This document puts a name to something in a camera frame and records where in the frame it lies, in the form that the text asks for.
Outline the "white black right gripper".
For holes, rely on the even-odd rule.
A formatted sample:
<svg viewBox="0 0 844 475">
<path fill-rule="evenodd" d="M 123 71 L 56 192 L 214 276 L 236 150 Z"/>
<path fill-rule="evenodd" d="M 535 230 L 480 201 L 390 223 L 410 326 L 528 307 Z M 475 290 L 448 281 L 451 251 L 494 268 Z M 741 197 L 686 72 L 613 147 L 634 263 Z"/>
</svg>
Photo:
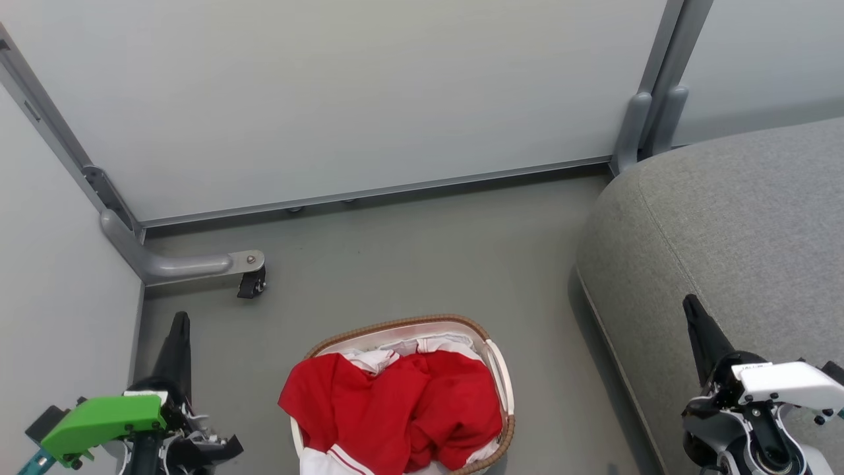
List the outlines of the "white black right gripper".
<svg viewBox="0 0 844 475">
<path fill-rule="evenodd" d="M 685 454 L 702 474 L 831 474 L 826 457 L 798 442 L 784 419 L 794 408 L 824 425 L 842 417 L 842 369 L 771 363 L 732 344 L 700 303 L 683 300 L 702 392 L 682 412 Z"/>
</svg>

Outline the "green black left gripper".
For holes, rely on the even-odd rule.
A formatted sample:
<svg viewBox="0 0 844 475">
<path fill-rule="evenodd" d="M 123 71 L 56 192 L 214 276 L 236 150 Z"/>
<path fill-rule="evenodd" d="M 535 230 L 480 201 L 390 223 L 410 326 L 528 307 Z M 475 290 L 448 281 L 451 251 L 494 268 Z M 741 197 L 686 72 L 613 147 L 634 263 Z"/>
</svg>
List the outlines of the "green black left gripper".
<svg viewBox="0 0 844 475">
<path fill-rule="evenodd" d="M 120 396 L 81 397 L 75 408 L 50 406 L 40 415 L 40 473 L 75 471 L 92 451 L 115 443 L 120 474 L 214 474 L 244 451 L 237 436 L 203 426 L 192 407 L 192 343 L 188 313 L 175 313 L 152 376 Z"/>
</svg>

